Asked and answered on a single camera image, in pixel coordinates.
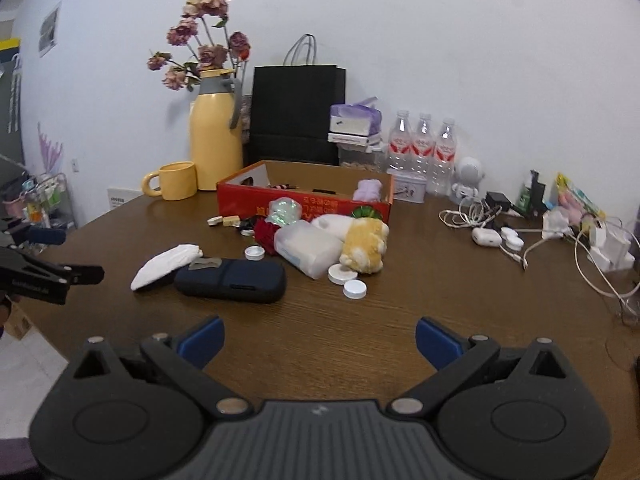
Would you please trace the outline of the black power adapter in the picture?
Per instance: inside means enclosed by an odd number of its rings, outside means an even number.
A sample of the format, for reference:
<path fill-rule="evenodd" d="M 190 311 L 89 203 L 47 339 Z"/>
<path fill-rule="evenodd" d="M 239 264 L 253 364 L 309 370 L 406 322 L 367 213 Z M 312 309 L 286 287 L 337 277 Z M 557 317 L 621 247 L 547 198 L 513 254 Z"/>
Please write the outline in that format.
<path fill-rule="evenodd" d="M 512 207 L 510 200 L 501 192 L 487 192 L 485 203 L 490 210 L 500 210 L 504 214 L 509 212 Z"/>

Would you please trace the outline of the red cardboard box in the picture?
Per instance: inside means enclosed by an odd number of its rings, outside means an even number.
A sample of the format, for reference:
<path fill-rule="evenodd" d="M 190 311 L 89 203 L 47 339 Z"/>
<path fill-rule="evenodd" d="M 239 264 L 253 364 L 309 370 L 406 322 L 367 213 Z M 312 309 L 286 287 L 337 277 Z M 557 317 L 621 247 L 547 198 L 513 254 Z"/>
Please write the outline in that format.
<path fill-rule="evenodd" d="M 381 182 L 380 197 L 355 200 L 358 184 L 371 179 Z M 263 160 L 218 182 L 216 193 L 223 216 L 265 217 L 271 202 L 287 197 L 302 206 L 307 221 L 322 214 L 349 216 L 364 206 L 387 221 L 394 201 L 394 177 L 357 168 Z"/>

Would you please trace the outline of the wall poster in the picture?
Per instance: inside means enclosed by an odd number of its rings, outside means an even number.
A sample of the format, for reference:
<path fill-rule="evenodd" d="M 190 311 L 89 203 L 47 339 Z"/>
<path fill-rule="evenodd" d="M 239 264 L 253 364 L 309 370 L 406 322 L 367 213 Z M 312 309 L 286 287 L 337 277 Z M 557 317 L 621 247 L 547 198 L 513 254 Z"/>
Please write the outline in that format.
<path fill-rule="evenodd" d="M 38 41 L 38 53 L 40 58 L 50 52 L 58 42 L 58 40 L 56 39 L 56 35 L 58 34 L 60 10 L 61 3 L 58 3 L 41 23 Z"/>

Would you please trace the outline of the yellow white plush toy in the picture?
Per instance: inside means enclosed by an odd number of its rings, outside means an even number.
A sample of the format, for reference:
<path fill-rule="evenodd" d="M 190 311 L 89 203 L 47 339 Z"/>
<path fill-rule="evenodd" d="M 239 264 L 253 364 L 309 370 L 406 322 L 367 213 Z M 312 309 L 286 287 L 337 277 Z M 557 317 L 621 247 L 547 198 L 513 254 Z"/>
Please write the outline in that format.
<path fill-rule="evenodd" d="M 342 266 L 348 266 L 360 274 L 375 274 L 383 269 L 390 228 L 382 220 L 322 214 L 311 224 L 343 243 L 340 257 Z"/>

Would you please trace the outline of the storage trolley with items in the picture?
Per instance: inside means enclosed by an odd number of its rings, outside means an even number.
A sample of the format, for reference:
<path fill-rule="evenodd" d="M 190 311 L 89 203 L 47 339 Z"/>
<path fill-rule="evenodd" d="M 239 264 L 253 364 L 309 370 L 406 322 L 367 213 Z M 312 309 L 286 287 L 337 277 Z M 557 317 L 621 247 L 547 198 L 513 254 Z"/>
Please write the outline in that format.
<path fill-rule="evenodd" d="M 35 178 L 28 174 L 1 185 L 1 220 L 20 219 L 40 228 L 61 229 L 66 236 L 77 229 L 70 188 L 65 174 Z M 20 246 L 39 254 L 52 245 Z"/>

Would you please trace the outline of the navy blue zip case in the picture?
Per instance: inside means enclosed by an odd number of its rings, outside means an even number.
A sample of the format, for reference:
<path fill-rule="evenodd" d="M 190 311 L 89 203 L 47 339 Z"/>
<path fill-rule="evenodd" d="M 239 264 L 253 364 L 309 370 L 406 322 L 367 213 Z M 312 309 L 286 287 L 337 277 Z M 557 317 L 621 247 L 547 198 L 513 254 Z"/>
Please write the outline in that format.
<path fill-rule="evenodd" d="M 174 285 L 189 297 L 273 304 L 285 293 L 286 273 L 272 260 L 197 258 L 176 272 Z"/>

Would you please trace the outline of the middle water bottle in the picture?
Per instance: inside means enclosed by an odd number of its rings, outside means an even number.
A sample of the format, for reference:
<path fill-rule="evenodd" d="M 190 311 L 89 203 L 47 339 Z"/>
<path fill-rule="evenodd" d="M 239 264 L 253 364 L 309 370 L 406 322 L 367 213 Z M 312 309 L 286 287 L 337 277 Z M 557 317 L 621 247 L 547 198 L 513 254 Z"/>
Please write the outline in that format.
<path fill-rule="evenodd" d="M 411 137 L 411 169 L 419 176 L 427 175 L 435 147 L 431 115 L 421 113 Z"/>

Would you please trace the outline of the small white robot figure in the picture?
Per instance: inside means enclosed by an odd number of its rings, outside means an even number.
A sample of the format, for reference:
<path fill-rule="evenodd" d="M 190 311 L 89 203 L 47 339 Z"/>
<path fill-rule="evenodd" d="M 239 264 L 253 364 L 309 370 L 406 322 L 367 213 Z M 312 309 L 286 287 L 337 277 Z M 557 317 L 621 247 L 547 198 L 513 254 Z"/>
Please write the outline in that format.
<path fill-rule="evenodd" d="M 480 182 L 484 177 L 484 167 L 478 159 L 470 156 L 460 159 L 454 170 L 451 200 L 456 204 L 461 204 L 462 200 L 476 200 L 480 194 Z"/>

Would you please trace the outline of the water bottle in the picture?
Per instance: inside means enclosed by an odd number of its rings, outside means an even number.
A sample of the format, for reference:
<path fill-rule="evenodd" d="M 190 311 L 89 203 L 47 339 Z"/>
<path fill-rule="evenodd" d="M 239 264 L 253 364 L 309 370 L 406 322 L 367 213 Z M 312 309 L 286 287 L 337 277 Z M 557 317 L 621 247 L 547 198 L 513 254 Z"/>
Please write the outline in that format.
<path fill-rule="evenodd" d="M 410 165 L 412 137 L 408 110 L 398 110 L 388 134 L 386 165 L 390 170 L 404 171 Z"/>
<path fill-rule="evenodd" d="M 427 175 L 435 147 L 431 115 L 421 113 L 411 137 L 411 169 L 419 176 Z"/>
<path fill-rule="evenodd" d="M 431 195 L 447 196 L 449 194 L 457 147 L 454 120 L 445 119 L 436 138 L 433 157 L 428 167 L 427 192 Z"/>

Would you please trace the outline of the small yellow sponge block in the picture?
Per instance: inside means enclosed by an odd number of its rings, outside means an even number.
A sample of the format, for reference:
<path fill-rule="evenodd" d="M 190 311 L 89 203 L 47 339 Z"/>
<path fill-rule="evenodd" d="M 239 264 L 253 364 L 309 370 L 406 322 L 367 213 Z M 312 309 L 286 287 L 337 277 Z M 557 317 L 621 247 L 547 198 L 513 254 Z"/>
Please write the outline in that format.
<path fill-rule="evenodd" d="M 241 224 L 241 219 L 239 216 L 227 216 L 222 218 L 223 226 L 231 226 L 232 228 L 238 228 Z"/>

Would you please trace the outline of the left water bottle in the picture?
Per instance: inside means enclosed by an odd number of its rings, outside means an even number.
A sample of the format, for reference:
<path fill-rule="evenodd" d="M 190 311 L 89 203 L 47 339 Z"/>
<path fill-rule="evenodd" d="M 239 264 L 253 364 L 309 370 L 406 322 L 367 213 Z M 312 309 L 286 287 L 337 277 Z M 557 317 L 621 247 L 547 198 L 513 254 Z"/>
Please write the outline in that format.
<path fill-rule="evenodd" d="M 412 137 L 408 110 L 398 110 L 388 134 L 386 165 L 390 170 L 404 171 L 410 165 Z"/>

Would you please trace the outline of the white power strip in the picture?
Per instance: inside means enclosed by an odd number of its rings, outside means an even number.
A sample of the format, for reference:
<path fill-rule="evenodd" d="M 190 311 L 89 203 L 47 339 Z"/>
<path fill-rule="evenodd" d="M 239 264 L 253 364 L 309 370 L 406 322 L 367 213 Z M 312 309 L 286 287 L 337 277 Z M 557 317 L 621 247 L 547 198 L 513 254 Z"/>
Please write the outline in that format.
<path fill-rule="evenodd" d="M 631 235 L 616 224 L 597 222 L 589 228 L 589 258 L 603 273 L 630 270 L 636 259 Z"/>

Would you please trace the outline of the cardboard box on floor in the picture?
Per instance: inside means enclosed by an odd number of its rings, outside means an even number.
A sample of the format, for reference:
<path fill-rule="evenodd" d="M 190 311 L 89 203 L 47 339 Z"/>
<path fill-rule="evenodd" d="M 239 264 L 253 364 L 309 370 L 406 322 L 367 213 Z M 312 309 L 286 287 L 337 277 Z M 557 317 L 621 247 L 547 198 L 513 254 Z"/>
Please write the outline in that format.
<path fill-rule="evenodd" d="M 22 340 L 32 329 L 32 323 L 20 307 L 10 302 L 1 306 L 1 333 Z"/>

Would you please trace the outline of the white round tin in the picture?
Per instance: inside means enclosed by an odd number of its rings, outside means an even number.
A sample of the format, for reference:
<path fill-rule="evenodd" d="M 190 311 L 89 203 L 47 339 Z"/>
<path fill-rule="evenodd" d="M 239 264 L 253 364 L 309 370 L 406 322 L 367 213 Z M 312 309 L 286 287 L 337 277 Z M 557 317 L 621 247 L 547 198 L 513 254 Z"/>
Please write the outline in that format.
<path fill-rule="evenodd" d="M 360 280 L 349 280 L 343 285 L 343 294 L 348 299 L 362 299 L 367 296 L 367 291 L 367 284 Z"/>
<path fill-rule="evenodd" d="M 347 282 L 356 280 L 358 273 L 348 266 L 342 266 L 341 263 L 335 263 L 328 269 L 328 279 L 337 285 L 344 286 Z"/>
<path fill-rule="evenodd" d="M 262 246 L 250 245 L 244 250 L 244 257 L 250 261 L 260 261 L 265 257 L 266 251 Z"/>

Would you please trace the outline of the purple tissue pack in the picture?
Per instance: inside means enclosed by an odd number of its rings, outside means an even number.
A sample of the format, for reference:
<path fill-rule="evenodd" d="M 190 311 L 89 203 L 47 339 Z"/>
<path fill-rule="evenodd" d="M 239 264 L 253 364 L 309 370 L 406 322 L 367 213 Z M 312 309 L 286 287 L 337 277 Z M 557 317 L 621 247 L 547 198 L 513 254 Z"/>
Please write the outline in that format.
<path fill-rule="evenodd" d="M 376 96 L 352 104 L 333 104 L 329 132 L 374 136 L 381 130 L 382 113 L 375 107 Z"/>

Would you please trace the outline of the green black bottle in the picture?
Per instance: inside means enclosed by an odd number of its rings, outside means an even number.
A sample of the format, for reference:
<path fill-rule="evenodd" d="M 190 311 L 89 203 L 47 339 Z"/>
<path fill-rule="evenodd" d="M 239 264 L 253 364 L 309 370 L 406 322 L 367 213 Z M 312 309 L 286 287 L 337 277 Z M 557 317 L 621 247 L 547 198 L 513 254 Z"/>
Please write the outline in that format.
<path fill-rule="evenodd" d="M 546 186 L 539 181 L 539 172 L 530 170 L 513 208 L 525 218 L 538 218 L 547 210 L 544 204 Z"/>

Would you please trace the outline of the iridescent plastic bag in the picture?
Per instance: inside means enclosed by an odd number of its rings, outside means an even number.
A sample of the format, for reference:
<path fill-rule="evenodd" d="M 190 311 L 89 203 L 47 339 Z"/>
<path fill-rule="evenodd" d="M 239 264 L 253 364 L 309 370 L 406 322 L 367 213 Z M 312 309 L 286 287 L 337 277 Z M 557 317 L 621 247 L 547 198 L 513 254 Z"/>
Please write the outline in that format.
<path fill-rule="evenodd" d="M 289 197 L 281 197 L 269 203 L 269 210 L 265 222 L 284 228 L 302 218 L 303 208 L 300 203 Z"/>

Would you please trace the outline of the white round earbud case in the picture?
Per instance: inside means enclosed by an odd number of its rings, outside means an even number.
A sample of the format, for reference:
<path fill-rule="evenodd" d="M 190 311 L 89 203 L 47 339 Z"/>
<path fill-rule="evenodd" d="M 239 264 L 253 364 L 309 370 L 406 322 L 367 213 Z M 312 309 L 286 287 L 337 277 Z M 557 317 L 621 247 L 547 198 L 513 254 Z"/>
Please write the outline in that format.
<path fill-rule="evenodd" d="M 500 234 L 504 248 L 509 249 L 511 252 L 520 252 L 523 249 L 524 240 L 514 229 L 511 229 L 508 226 L 503 226 L 500 229 Z"/>

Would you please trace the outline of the yellow thermos jug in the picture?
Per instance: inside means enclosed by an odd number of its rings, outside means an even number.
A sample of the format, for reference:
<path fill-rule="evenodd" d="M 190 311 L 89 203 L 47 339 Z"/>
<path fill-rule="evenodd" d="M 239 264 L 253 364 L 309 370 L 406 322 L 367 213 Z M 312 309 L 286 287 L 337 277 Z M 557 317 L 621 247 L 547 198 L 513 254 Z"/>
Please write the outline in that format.
<path fill-rule="evenodd" d="M 203 70 L 190 111 L 190 151 L 200 191 L 242 168 L 242 84 L 230 68 Z"/>

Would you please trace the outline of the right water bottle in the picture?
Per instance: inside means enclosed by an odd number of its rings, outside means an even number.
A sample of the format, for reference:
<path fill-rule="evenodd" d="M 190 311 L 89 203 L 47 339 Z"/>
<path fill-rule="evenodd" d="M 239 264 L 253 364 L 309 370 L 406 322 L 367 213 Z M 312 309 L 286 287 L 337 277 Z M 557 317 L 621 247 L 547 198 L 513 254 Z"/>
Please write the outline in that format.
<path fill-rule="evenodd" d="M 445 119 L 436 138 L 433 157 L 428 167 L 427 192 L 431 195 L 447 196 L 449 194 L 457 147 L 454 120 Z"/>

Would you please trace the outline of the clear plastic container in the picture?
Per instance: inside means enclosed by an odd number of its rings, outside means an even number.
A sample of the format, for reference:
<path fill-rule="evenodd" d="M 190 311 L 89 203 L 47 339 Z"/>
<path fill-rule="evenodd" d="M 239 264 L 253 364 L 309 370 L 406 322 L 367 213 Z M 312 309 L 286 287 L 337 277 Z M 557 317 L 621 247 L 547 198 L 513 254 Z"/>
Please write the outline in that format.
<path fill-rule="evenodd" d="M 342 167 L 385 172 L 386 144 L 377 143 L 368 146 L 338 144 L 338 161 Z"/>

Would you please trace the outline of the white flat box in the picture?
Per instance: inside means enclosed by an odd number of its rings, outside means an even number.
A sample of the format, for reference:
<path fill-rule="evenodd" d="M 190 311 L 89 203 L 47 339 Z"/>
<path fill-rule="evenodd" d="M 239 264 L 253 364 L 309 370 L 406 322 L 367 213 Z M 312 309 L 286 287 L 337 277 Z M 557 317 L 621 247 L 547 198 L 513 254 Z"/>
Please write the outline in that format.
<path fill-rule="evenodd" d="M 382 136 L 379 133 L 371 134 L 370 136 L 360 136 L 359 134 L 329 132 L 328 141 L 338 145 L 370 148 L 370 146 L 380 144 L 382 142 Z"/>

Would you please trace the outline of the clear pack cotton pads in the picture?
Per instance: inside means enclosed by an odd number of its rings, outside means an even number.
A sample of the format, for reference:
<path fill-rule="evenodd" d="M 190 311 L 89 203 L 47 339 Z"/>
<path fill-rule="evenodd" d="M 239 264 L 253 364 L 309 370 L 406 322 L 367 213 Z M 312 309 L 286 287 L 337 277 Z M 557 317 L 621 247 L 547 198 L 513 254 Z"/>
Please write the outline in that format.
<path fill-rule="evenodd" d="M 273 244 L 282 258 L 313 280 L 322 278 L 330 266 L 338 263 L 343 250 L 338 237 L 305 220 L 277 230 Z"/>

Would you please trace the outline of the yellow ceramic mug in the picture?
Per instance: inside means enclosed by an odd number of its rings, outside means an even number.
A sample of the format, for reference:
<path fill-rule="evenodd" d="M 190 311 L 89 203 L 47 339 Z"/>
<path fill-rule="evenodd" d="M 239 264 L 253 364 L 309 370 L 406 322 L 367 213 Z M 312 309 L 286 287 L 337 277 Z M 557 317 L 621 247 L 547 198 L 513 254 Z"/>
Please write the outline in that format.
<path fill-rule="evenodd" d="M 147 174 L 141 183 L 142 193 L 175 202 L 187 200 L 198 192 L 193 162 L 171 162 Z"/>

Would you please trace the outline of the black paper shopping bag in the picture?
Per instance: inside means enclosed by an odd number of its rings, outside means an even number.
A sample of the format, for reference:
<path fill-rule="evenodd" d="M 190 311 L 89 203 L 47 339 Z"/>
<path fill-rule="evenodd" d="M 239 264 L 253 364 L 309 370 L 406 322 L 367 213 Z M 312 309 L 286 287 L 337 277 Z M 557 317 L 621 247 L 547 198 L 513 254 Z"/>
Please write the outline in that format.
<path fill-rule="evenodd" d="M 345 102 L 346 70 L 317 62 L 317 39 L 300 36 L 280 65 L 254 70 L 246 166 L 261 160 L 336 166 L 330 111 Z"/>

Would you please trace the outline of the white cloth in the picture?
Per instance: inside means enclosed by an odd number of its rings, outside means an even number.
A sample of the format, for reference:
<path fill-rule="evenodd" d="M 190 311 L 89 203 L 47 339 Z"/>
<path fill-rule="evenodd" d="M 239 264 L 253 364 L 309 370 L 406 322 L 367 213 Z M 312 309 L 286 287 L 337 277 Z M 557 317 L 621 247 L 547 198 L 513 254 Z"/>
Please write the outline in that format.
<path fill-rule="evenodd" d="M 130 283 L 130 290 L 136 292 L 152 285 L 175 270 L 201 258 L 202 255 L 201 248 L 194 244 L 179 244 L 166 252 L 161 252 L 140 268 Z"/>

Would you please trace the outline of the silver tin box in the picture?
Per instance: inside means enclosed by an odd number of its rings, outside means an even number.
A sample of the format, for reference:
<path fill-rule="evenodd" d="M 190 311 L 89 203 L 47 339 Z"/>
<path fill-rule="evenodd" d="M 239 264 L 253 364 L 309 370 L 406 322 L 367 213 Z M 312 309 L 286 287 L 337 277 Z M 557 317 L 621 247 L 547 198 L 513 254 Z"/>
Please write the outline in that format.
<path fill-rule="evenodd" d="M 412 204 L 424 203 L 427 180 L 422 174 L 393 169 L 388 170 L 387 173 L 393 177 L 394 200 Z"/>

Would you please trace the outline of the colourful snack packet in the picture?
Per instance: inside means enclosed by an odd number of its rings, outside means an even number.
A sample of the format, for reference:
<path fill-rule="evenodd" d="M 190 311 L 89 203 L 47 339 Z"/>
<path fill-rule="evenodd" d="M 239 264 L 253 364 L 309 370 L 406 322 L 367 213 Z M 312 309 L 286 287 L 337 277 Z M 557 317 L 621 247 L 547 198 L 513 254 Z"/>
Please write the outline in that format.
<path fill-rule="evenodd" d="M 574 185 L 574 182 L 565 174 L 559 172 L 556 175 L 555 189 L 556 203 L 567 212 L 568 222 L 571 226 L 579 226 L 585 217 L 605 218 L 605 212 L 593 203 L 584 191 Z"/>

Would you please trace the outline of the red fabric rose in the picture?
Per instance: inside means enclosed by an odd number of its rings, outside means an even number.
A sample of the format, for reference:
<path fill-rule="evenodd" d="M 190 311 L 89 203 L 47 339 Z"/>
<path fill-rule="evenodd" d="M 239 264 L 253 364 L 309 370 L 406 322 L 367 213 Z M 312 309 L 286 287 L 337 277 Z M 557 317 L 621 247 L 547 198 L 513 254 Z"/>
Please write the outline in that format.
<path fill-rule="evenodd" d="M 274 255 L 276 248 L 274 248 L 274 237 L 276 233 L 281 229 L 280 226 L 269 222 L 266 218 L 260 217 L 254 224 L 254 239 L 255 242 L 265 249 L 267 255 Z"/>

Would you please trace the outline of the dried pink flower bouquet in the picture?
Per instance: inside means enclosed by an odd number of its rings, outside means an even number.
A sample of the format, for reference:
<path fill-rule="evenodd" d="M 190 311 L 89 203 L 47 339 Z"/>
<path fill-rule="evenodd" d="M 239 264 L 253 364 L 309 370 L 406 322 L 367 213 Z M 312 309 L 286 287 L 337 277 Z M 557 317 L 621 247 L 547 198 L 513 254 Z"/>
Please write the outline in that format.
<path fill-rule="evenodd" d="M 231 1 L 186 0 L 180 20 L 166 32 L 166 42 L 185 48 L 189 56 L 179 61 L 171 52 L 155 51 L 145 63 L 150 72 L 164 72 L 166 88 L 193 91 L 207 73 L 244 82 L 252 46 L 244 32 L 229 32 Z"/>

